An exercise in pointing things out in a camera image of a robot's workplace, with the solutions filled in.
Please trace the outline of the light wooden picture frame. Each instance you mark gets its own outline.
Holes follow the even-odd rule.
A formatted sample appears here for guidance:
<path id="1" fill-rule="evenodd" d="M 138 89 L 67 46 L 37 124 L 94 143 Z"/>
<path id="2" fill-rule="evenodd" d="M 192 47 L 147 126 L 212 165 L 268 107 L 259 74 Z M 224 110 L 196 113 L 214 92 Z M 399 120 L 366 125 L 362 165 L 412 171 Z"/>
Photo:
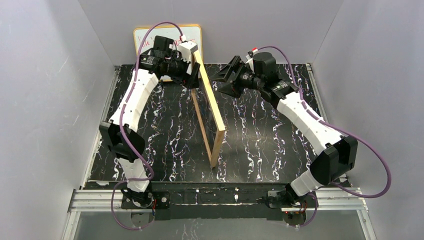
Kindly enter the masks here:
<path id="1" fill-rule="evenodd" d="M 200 67 L 199 88 L 191 90 L 191 97 L 210 167 L 215 168 L 227 130 L 199 50 L 193 53 L 192 59 Z"/>

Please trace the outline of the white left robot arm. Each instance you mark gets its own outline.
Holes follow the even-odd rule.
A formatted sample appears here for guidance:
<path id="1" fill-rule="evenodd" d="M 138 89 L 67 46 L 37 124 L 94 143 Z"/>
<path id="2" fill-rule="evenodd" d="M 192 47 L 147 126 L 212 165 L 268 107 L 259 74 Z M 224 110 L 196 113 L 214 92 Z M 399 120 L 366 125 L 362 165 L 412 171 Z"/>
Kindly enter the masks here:
<path id="1" fill-rule="evenodd" d="M 142 157 L 145 140 L 138 134 L 143 109 L 163 76 L 173 82 L 194 89 L 199 87 L 200 64 L 192 61 L 198 45 L 181 36 L 182 42 L 156 36 L 153 46 L 140 49 L 132 72 L 131 82 L 108 121 L 102 121 L 99 131 L 103 142 L 121 165 L 127 188 L 143 193 L 154 176 L 152 167 Z"/>

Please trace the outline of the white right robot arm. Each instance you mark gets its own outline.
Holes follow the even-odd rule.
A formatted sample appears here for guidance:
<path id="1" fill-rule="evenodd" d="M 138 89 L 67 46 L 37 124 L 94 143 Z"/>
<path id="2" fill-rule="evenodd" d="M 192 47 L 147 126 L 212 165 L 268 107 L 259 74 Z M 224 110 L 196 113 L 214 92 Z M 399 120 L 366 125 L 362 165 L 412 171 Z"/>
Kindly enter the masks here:
<path id="1" fill-rule="evenodd" d="M 246 62 L 236 55 L 209 79 L 221 82 L 218 91 L 234 98 L 240 98 L 244 89 L 259 91 L 260 96 L 288 118 L 312 145 L 317 157 L 308 170 L 286 185 L 284 197 L 287 200 L 297 201 L 331 184 L 355 166 L 358 141 L 325 125 L 302 99 L 301 89 L 283 79 L 271 53 L 250 53 Z"/>

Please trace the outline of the orange rimmed whiteboard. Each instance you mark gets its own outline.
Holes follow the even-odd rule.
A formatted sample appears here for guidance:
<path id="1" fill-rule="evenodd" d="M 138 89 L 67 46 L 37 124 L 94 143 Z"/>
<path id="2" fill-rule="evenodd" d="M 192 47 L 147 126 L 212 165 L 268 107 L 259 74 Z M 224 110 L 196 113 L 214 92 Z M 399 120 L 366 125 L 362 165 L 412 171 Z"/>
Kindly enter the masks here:
<path id="1" fill-rule="evenodd" d="M 148 49 L 150 49 L 150 48 L 153 47 L 153 44 L 154 44 L 154 40 L 155 39 L 153 40 L 152 46 L 150 48 L 146 49 L 145 51 L 143 51 L 143 47 L 146 46 L 146 41 L 149 38 L 149 34 L 152 32 L 152 30 L 154 30 L 156 27 L 158 27 L 158 26 L 160 26 L 162 24 L 163 24 L 163 22 L 160 22 L 160 23 L 152 26 L 146 32 L 146 34 L 144 35 L 144 37 L 140 41 L 140 45 L 139 45 L 139 48 L 138 48 L 138 51 L 137 51 L 137 60 L 136 60 L 135 67 L 134 67 L 134 84 L 136 84 L 138 81 L 141 81 L 144 84 L 144 83 L 149 82 L 150 80 L 153 80 L 155 83 L 157 83 L 157 82 L 159 82 L 161 80 L 161 78 L 158 79 L 158 77 L 154 73 L 149 73 L 147 70 L 144 70 L 144 69 L 139 68 L 139 57 L 141 56 L 141 53 L 143 53 L 146 50 L 148 50 Z M 183 31 L 181 30 L 181 28 L 179 26 L 177 26 L 174 23 L 172 25 L 175 28 L 177 28 L 177 30 L 178 30 L 178 32 L 180 34 L 180 36 L 179 36 L 179 40 L 181 41 L 180 43 L 185 42 L 185 41 L 189 41 L 187 39 L 186 35 L 183 33 Z"/>

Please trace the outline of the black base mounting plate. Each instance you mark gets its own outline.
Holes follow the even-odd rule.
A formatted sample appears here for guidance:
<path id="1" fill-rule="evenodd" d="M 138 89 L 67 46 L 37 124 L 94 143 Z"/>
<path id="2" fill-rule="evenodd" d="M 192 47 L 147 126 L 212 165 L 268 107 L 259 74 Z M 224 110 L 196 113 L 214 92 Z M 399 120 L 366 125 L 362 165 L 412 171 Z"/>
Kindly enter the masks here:
<path id="1" fill-rule="evenodd" d="M 186 189 L 148 191 L 131 196 L 122 191 L 123 210 L 151 210 L 158 221 L 182 219 L 265 219 L 303 224 L 318 204 L 307 196 L 284 202 L 280 191 L 249 189 Z"/>

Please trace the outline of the aluminium front rail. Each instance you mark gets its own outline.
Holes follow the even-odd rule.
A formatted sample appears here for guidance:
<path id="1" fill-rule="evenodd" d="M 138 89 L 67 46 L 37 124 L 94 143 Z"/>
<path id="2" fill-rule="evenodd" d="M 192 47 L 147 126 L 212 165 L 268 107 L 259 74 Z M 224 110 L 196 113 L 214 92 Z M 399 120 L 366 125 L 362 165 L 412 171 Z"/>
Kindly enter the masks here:
<path id="1" fill-rule="evenodd" d="M 157 194 L 156 209 L 169 209 L 172 206 L 255 206 L 257 200 L 267 195 L 264 189 L 242 189 L 230 187 L 221 189 L 187 189 L 169 190 L 164 196 Z M 354 196 L 339 188 L 321 188 L 314 193 L 318 201 L 318 209 L 331 210 L 368 210 L 362 197 Z M 143 212 L 150 210 L 152 204 L 141 207 L 138 203 L 128 200 L 120 191 L 112 190 L 77 190 L 68 207 L 69 212 Z"/>

